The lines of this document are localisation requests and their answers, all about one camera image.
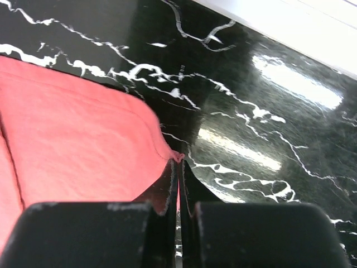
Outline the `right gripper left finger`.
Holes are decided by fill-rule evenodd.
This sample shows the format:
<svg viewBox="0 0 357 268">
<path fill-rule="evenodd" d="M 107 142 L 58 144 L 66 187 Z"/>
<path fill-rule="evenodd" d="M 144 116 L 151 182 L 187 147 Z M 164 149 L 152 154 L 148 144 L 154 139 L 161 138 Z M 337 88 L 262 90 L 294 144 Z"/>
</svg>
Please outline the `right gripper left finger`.
<svg viewBox="0 0 357 268">
<path fill-rule="evenodd" d="M 131 202 L 45 202 L 17 220 L 2 267 L 174 267 L 177 163 Z"/>
</svg>

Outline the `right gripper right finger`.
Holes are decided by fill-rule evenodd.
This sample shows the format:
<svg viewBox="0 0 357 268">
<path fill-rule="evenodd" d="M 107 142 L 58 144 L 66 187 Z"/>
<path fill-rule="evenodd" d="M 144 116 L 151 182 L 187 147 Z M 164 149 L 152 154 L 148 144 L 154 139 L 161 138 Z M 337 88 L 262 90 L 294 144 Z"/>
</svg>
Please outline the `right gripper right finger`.
<svg viewBox="0 0 357 268">
<path fill-rule="evenodd" d="M 327 215 L 311 204 L 226 203 L 178 166 L 184 267 L 350 267 Z"/>
</svg>

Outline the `red t shirt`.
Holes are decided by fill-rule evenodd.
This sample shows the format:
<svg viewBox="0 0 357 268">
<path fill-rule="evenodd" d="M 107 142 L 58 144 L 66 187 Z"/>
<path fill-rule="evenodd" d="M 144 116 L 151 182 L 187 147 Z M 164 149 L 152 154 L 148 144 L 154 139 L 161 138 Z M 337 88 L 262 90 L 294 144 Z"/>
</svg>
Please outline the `red t shirt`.
<svg viewBox="0 0 357 268">
<path fill-rule="evenodd" d="M 131 201 L 171 159 L 142 100 L 1 57 L 1 245 L 39 202 Z"/>
</svg>

